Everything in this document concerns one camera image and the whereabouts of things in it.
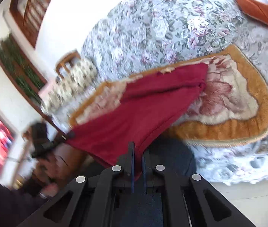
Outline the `person's left hand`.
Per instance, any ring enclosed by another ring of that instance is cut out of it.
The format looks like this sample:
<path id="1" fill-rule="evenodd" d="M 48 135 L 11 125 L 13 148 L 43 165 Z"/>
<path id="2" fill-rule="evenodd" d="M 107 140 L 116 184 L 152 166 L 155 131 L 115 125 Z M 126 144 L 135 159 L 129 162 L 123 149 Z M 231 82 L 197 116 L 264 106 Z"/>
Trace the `person's left hand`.
<path id="1" fill-rule="evenodd" d="M 59 145 L 45 159 L 39 159 L 36 166 L 37 178 L 46 184 L 41 194 L 55 196 L 80 171 L 87 154 L 67 144 Z"/>

